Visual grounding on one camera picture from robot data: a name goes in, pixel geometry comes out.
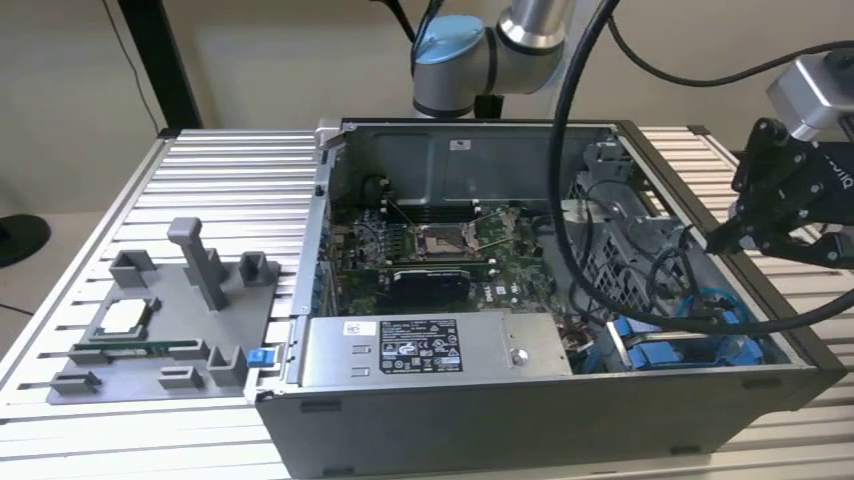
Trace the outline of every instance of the gray 3d printed holder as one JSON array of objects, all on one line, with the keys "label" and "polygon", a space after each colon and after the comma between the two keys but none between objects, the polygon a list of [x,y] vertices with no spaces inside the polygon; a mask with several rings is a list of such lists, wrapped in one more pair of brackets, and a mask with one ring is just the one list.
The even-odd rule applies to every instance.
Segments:
[{"label": "gray 3d printed holder", "polygon": [[[200,231],[197,218],[169,225],[185,265],[155,265],[144,250],[116,256],[116,283],[51,382],[49,403],[243,395],[246,354],[263,342],[279,264],[263,252],[223,263]],[[123,301],[132,308],[120,308]]]}]

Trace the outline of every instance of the open computer chassis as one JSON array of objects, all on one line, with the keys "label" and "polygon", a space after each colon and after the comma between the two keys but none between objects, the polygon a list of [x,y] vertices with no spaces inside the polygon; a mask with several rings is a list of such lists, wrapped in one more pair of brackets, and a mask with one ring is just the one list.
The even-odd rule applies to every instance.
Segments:
[{"label": "open computer chassis", "polygon": [[[666,332],[575,291],[544,201],[547,133],[519,121],[322,124],[294,328],[256,398],[292,475],[709,453],[843,375],[809,329]],[[718,223],[634,124],[575,122],[571,162],[566,228],[615,300],[727,322],[794,313],[743,253],[703,253]],[[649,281],[686,225],[698,299],[675,261]]]}]

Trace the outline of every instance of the white label sticker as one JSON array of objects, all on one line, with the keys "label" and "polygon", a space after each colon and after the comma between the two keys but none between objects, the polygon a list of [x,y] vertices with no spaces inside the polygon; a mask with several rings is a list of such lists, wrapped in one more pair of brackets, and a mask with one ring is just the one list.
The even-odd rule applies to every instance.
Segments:
[{"label": "white label sticker", "polygon": [[363,335],[372,337],[376,335],[376,322],[344,322],[344,335]]},{"label": "white label sticker", "polygon": [[451,151],[471,150],[471,140],[451,140]]}]

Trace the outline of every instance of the aluminum extrusion table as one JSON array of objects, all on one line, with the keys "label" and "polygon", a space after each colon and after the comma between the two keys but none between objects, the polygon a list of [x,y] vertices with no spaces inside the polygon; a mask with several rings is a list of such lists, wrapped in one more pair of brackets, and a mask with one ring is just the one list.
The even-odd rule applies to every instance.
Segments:
[{"label": "aluminum extrusion table", "polygon": [[[735,195],[737,160],[711,136],[685,127],[642,129],[715,217]],[[176,216],[204,222],[206,245],[224,260],[264,250],[283,265],[266,343],[287,338],[315,165],[312,132],[187,130],[161,139],[99,223],[0,363],[0,478],[287,478],[254,407],[243,398],[52,406],[47,382],[67,361],[111,285],[109,260],[145,248],[179,262],[165,230]],[[814,235],[809,229],[805,235]],[[854,286],[854,275],[753,255],[798,311]],[[814,330],[854,371],[854,313]],[[479,478],[854,478],[854,374],[798,412],[762,417],[705,457],[662,458]]]}]

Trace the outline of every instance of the motherboard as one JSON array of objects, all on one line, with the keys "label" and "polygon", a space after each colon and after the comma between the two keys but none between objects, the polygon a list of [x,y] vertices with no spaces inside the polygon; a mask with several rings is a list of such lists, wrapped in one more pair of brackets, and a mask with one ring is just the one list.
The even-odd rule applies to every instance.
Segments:
[{"label": "motherboard", "polygon": [[523,205],[420,207],[383,200],[332,228],[342,315],[571,309]]}]

